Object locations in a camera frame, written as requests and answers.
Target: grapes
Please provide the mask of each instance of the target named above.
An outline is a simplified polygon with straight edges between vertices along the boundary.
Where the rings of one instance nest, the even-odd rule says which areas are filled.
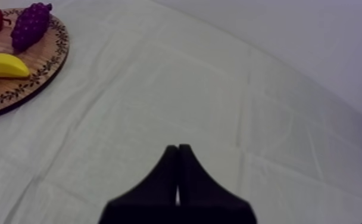
[[[34,3],[18,17],[11,33],[15,51],[23,52],[40,41],[48,30],[52,4]]]

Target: banana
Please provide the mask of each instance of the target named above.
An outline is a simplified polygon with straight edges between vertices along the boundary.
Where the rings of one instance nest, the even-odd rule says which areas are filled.
[[[19,58],[0,53],[0,77],[25,78],[29,75],[27,66]]]

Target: wooden board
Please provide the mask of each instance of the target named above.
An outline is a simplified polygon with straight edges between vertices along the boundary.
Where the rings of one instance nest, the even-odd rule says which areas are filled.
[[[3,10],[4,18],[10,19],[12,23],[9,25],[5,22],[0,32],[0,53],[13,54],[10,34],[23,10]],[[46,87],[63,66],[69,47],[65,26],[52,15],[48,31],[43,38],[27,51],[15,55],[28,66],[30,77],[0,79],[0,114],[19,107]]]

